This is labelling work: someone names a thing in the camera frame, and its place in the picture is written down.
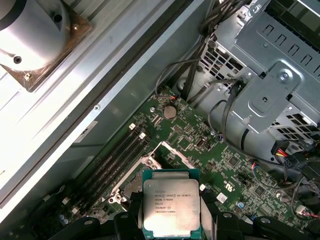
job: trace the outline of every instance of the metal bracket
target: metal bracket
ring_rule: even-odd
[[[290,93],[302,81],[299,72],[277,62],[261,79],[251,79],[235,100],[232,112],[256,133],[271,126],[289,104]]]

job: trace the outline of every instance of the metal plate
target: metal plate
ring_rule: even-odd
[[[189,237],[200,227],[195,179],[149,179],[143,184],[144,227],[154,237]]]
[[[233,112],[253,131],[260,133],[288,106],[287,96],[301,82],[295,69],[277,62],[264,79],[255,77],[233,104]]]

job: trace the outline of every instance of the chip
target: chip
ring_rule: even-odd
[[[232,157],[230,160],[229,160],[229,163],[231,164],[231,166],[235,166],[237,163],[238,163],[238,159],[236,159],[235,157]]]
[[[261,187],[261,186],[258,186],[258,187],[256,188],[256,190],[254,190],[254,192],[255,192],[259,197],[261,197],[262,194],[264,194],[265,191],[266,191],[266,190],[265,190],[263,187]]]

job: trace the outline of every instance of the mounting hole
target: mounting hole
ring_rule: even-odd
[[[84,222],[84,225],[90,225],[90,224],[92,224],[92,223],[93,223],[93,221],[89,220],[89,221],[85,221],[85,222]]]
[[[19,64],[19,63],[22,62],[22,58],[21,58],[20,56],[15,56],[15,57],[13,58],[13,62],[14,62],[15,64]]]
[[[60,14],[54,15],[53,21],[60,23],[62,21],[62,16]]]

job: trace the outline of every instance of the screw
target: screw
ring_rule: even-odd
[[[287,81],[288,78],[289,78],[289,75],[288,75],[288,73],[286,73],[286,72],[282,73],[282,74],[280,75],[280,77],[279,77],[280,81],[282,81],[282,82]]]
[[[30,78],[31,78],[31,74],[30,74],[30,73],[26,73],[23,77],[24,77],[24,79],[25,79],[26,81],[29,81]]]
[[[268,218],[261,218],[260,221],[264,224],[270,224],[271,221]]]
[[[227,219],[232,218],[232,215],[228,212],[224,213],[223,216]]]
[[[201,73],[204,69],[202,68],[202,66],[197,66],[196,70]]]
[[[13,58],[13,62],[14,62],[15,64],[20,64],[20,63],[22,62],[22,59],[21,59],[20,56],[15,56],[15,57]]]

